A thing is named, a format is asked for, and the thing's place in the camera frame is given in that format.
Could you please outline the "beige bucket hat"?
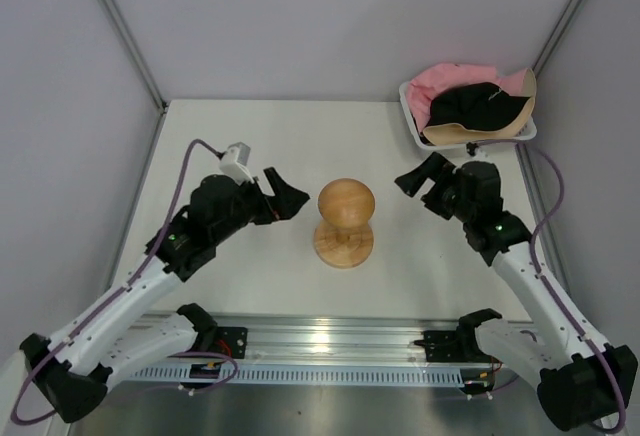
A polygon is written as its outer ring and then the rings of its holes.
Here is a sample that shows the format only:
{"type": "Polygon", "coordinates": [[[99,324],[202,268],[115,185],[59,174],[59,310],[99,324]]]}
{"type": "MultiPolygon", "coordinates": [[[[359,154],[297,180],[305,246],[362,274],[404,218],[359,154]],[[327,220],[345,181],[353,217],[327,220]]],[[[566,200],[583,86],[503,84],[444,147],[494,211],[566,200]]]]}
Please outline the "beige bucket hat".
{"type": "Polygon", "coordinates": [[[510,139],[531,119],[537,82],[532,70],[516,75],[516,87],[479,82],[458,86],[438,95],[422,135],[433,146],[510,139]]]}

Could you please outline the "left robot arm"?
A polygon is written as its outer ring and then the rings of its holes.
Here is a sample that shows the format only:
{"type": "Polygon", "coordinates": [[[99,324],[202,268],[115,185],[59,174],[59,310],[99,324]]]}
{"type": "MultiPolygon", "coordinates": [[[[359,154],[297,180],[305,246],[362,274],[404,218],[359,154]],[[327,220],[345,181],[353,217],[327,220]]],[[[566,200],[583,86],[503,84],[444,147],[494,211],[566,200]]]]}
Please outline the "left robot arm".
{"type": "Polygon", "coordinates": [[[80,316],[50,336],[29,335],[20,345],[34,384],[66,423],[96,409],[131,374],[167,357],[205,356],[220,340],[218,324],[196,303],[128,337],[151,306],[186,283],[212,261],[217,248],[249,224],[269,225],[296,216],[308,193],[286,183],[274,168],[264,171],[272,194],[250,178],[237,182],[214,174],[192,191],[147,243],[140,265],[127,280],[105,292],[80,316]]]}

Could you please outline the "black bucket hat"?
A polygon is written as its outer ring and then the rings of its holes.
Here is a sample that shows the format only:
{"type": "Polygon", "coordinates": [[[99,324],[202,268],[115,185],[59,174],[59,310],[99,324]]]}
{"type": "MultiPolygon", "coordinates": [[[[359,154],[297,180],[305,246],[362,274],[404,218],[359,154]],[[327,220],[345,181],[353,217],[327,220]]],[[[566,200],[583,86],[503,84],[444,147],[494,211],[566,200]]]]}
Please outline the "black bucket hat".
{"type": "Polygon", "coordinates": [[[458,125],[466,130],[497,131],[515,122],[530,102],[531,97],[510,96],[488,82],[460,86],[432,101],[426,128],[458,125]]]}

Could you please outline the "pink bucket hat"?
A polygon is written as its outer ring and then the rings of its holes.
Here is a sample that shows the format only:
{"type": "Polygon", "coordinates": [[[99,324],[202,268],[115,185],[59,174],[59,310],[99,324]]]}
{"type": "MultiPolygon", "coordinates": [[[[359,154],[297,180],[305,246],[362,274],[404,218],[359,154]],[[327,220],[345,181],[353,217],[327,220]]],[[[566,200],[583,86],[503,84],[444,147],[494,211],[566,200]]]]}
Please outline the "pink bucket hat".
{"type": "Polygon", "coordinates": [[[497,76],[494,84],[510,96],[521,96],[526,75],[527,69],[522,69],[507,76],[497,76]]]}
{"type": "Polygon", "coordinates": [[[423,130],[430,119],[432,101],[450,89],[479,83],[500,85],[501,77],[495,67],[457,63],[439,63],[410,82],[406,101],[418,130],[423,130]]]}

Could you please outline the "wooden hat stand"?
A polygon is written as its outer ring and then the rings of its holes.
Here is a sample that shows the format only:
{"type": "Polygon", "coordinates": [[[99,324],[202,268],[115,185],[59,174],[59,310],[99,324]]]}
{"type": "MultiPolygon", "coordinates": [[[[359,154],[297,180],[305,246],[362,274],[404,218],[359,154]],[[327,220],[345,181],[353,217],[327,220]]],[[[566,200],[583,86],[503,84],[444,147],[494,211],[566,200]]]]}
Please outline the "wooden hat stand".
{"type": "Polygon", "coordinates": [[[336,269],[352,269],[366,261],[374,247],[370,220],[375,198],[364,183],[341,178],[329,182],[317,201],[322,218],[313,244],[317,256],[336,269]]]}

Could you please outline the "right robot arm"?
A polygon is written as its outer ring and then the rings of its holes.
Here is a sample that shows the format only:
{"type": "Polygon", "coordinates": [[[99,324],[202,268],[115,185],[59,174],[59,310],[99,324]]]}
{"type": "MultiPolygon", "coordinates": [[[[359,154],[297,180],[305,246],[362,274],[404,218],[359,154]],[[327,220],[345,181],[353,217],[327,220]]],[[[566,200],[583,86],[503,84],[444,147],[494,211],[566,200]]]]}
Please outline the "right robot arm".
{"type": "Polygon", "coordinates": [[[509,286],[537,331],[527,336],[497,313],[476,311],[459,321],[460,355],[477,360],[485,354],[505,363],[535,390],[561,431],[583,425],[606,434],[622,431],[638,360],[591,325],[541,263],[534,234],[504,207],[497,166],[479,156],[455,166],[432,153],[395,183],[414,197],[426,181],[433,185],[421,197],[424,207],[461,222],[469,246],[509,286]]]}

